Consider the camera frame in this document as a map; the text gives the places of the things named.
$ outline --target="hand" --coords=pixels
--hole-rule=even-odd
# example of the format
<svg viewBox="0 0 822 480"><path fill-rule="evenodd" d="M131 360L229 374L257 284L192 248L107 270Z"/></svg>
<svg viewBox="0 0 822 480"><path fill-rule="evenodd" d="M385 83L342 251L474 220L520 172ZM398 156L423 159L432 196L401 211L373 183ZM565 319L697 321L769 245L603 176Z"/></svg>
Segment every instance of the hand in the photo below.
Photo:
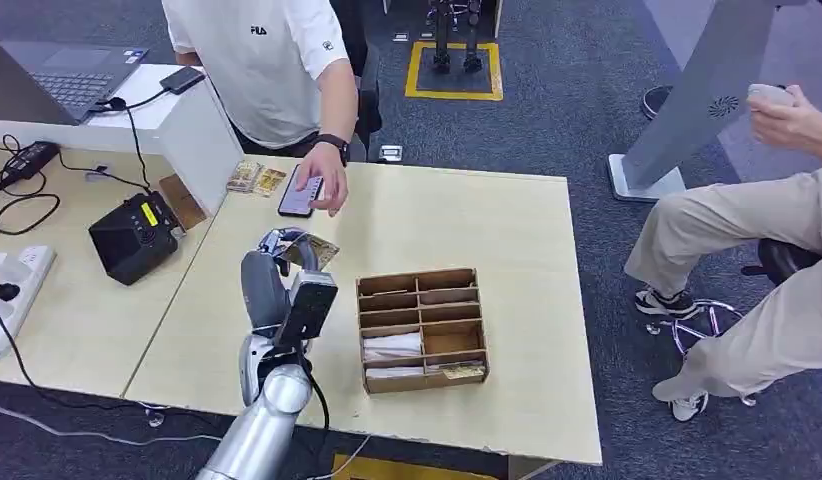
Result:
<svg viewBox="0 0 822 480"><path fill-rule="evenodd" d="M756 140L777 147L803 150L822 157L822 113L808 101L797 85L788 87L794 96L791 107L777 105L753 95L747 99L752 110Z"/></svg>
<svg viewBox="0 0 822 480"><path fill-rule="evenodd" d="M296 191L301 192L311 177L323 177L323 199L311 202L311 208L328 210L333 217L343 206L349 191L346 188L346 169L340 161L340 150L334 145L319 142L305 155L296 174Z"/></svg>

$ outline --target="laptop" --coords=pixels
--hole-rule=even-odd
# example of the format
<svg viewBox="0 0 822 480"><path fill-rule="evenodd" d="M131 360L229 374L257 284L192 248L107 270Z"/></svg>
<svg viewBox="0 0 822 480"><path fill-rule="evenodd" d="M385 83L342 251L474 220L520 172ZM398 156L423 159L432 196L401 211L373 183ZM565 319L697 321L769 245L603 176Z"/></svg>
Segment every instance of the laptop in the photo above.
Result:
<svg viewBox="0 0 822 480"><path fill-rule="evenodd" d="M148 49L0 42L0 120L79 125Z"/></svg>

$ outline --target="black phone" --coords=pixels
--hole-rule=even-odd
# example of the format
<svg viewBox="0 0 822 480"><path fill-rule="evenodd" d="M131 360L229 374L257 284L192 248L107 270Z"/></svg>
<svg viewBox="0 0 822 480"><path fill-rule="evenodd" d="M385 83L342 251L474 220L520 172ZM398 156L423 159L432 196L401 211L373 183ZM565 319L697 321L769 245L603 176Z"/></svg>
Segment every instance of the black phone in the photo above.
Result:
<svg viewBox="0 0 822 480"><path fill-rule="evenodd" d="M317 199L320 189L323 188L323 177L311 177L308 179L305 188L301 192L297 192L296 172L298 171L299 165L293 169L284 196L281 197L281 203L279 203L279 215L283 217L310 217L314 213L311 202Z"/></svg>

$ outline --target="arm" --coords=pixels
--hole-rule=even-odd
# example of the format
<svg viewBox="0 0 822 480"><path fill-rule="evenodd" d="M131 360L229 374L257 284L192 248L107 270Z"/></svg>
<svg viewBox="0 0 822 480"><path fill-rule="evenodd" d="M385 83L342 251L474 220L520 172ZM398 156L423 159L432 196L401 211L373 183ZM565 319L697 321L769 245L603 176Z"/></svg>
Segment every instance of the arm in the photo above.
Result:
<svg viewBox="0 0 822 480"><path fill-rule="evenodd" d="M793 106L775 105L760 97L747 101L752 110L753 134L760 142L810 153L822 160L822 112L797 85L788 87Z"/></svg>
<svg viewBox="0 0 822 480"><path fill-rule="evenodd" d="M284 9L302 66L320 89L320 132L352 139L358 117L358 91L343 35L328 0L278 0ZM296 178L302 190L308 178L323 177L323 198L313 208L334 216L348 194L346 171L334 145L318 142L305 155Z"/></svg>
<svg viewBox="0 0 822 480"><path fill-rule="evenodd" d="M352 141L358 120L358 89L349 60L335 60L317 78L320 88L320 133Z"/></svg>
<svg viewBox="0 0 822 480"><path fill-rule="evenodd" d="M181 19L178 9L180 5L172 0L163 0L164 16L167 19L167 32L170 35L170 42L175 50L175 61L179 65L198 67L202 65L202 60L193 48L193 42L187 34L187 26Z"/></svg>

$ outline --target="power strip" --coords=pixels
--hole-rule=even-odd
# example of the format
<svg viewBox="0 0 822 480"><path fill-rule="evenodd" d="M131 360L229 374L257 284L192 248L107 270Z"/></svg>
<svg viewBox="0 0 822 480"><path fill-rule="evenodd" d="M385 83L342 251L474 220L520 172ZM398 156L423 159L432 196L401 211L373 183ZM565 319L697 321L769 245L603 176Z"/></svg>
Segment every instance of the power strip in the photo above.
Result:
<svg viewBox="0 0 822 480"><path fill-rule="evenodd" d="M0 282L19 285L19 295L16 298L10 302L0 300L2 321L14 337L19 333L54 259L55 250L45 245L25 248L16 261L7 261L8 254L0 253ZM10 342L0 326L0 356L4 355L9 347Z"/></svg>

